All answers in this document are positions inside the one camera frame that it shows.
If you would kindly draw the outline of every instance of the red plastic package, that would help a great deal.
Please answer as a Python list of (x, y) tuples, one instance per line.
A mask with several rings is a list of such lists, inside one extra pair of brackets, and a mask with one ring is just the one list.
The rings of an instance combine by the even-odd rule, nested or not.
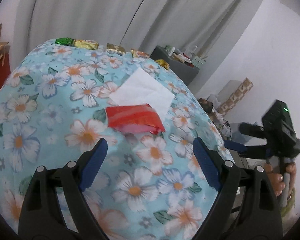
[(108, 126), (122, 133), (150, 132), (158, 134), (165, 128), (157, 112), (148, 104), (140, 106), (110, 106), (106, 108)]

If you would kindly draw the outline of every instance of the white paper napkin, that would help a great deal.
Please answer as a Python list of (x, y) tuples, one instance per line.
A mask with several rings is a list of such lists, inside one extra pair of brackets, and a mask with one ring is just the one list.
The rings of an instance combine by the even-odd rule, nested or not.
[(163, 123), (174, 95), (142, 68), (138, 68), (110, 98), (119, 106), (149, 104)]

